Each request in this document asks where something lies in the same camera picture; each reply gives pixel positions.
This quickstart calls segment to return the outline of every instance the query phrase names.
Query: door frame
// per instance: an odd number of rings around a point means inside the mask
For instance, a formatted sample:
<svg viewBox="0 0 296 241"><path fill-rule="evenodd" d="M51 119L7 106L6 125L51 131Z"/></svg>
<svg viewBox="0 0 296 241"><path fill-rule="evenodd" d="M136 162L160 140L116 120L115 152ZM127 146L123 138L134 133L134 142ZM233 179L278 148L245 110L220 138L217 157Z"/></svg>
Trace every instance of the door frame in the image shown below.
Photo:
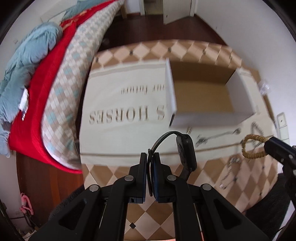
<svg viewBox="0 0 296 241"><path fill-rule="evenodd" d="M195 14L195 8L197 5L198 0L191 0L191 7L190 7L190 17L193 17ZM140 5L140 14L141 16L145 15L145 7L144 7L144 0L139 0L139 5Z"/></svg>
<svg viewBox="0 0 296 241"><path fill-rule="evenodd" d="M139 0L139 5L140 5L140 14L141 16L144 16L145 15L144 0Z"/></svg>

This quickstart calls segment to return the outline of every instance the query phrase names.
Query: white door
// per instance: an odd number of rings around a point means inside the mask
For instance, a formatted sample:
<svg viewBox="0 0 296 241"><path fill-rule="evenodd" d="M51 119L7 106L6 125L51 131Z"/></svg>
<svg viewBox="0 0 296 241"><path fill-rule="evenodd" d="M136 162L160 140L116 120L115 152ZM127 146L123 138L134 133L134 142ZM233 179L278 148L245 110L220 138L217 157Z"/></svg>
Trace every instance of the white door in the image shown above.
<svg viewBox="0 0 296 241"><path fill-rule="evenodd" d="M163 0L163 23L168 24L190 15L191 0Z"/></svg>

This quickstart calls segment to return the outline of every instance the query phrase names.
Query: cable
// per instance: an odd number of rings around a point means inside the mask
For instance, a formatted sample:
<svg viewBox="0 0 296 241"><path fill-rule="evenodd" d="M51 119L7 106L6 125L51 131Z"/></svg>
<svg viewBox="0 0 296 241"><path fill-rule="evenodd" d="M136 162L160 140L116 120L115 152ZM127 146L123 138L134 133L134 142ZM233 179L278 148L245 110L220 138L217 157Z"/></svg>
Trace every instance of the cable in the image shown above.
<svg viewBox="0 0 296 241"><path fill-rule="evenodd" d="M33 233L31 233L28 237L26 237L26 239L31 237L34 233L36 233L36 230Z"/></svg>
<svg viewBox="0 0 296 241"><path fill-rule="evenodd" d="M29 223L30 220L28 221L28 219L27 219L28 217L27 217L26 215L24 215L24 218L25 218L25 220L26 220L27 225L28 225L29 227L33 228L33 227L32 227L32 224Z"/></svg>
<svg viewBox="0 0 296 241"><path fill-rule="evenodd" d="M16 217L16 218L10 218L10 220L13 220L13 219L20 219L20 218L24 218L25 216L22 216L22 217Z"/></svg>
<svg viewBox="0 0 296 241"><path fill-rule="evenodd" d="M176 136L182 137L184 134L178 131L169 131L165 134L163 134L158 140L154 143L153 147L151 149L148 149L148 159L147 159L147 182L148 182L148 189L149 189L149 195L150 197L153 196L154 193L154 165L153 165L153 157L154 153L157 149L157 147L170 135L175 134Z"/></svg>
<svg viewBox="0 0 296 241"><path fill-rule="evenodd" d="M36 223L33 222L33 220L32 220L32 215L28 215L28 218L29 218L30 223L32 223L33 225L35 225L35 227L38 227L38 228L39 228L39 226L36 225Z"/></svg>
<svg viewBox="0 0 296 241"><path fill-rule="evenodd" d="M276 231L272 236L275 236L279 231L281 231L285 226L281 227L278 231Z"/></svg>

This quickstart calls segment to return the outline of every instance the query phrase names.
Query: light switch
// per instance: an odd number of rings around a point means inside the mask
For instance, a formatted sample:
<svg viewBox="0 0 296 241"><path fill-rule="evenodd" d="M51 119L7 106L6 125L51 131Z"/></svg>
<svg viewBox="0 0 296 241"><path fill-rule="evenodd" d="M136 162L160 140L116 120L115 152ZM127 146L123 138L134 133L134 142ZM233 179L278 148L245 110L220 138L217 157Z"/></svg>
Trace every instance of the light switch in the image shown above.
<svg viewBox="0 0 296 241"><path fill-rule="evenodd" d="M285 118L285 114L281 113L277 116L278 122L279 122L279 128L286 126L286 118Z"/></svg>
<svg viewBox="0 0 296 241"><path fill-rule="evenodd" d="M289 133L288 133L288 127L282 127L279 129L279 135L281 137L281 140L289 139Z"/></svg>

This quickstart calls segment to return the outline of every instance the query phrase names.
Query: doorway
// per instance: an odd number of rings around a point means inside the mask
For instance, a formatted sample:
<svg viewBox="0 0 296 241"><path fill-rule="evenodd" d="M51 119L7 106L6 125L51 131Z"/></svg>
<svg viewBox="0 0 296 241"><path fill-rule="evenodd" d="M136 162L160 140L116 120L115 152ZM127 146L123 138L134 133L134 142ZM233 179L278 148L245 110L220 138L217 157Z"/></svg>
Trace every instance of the doorway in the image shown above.
<svg viewBox="0 0 296 241"><path fill-rule="evenodd" d="M144 0L146 15L163 15L163 0Z"/></svg>

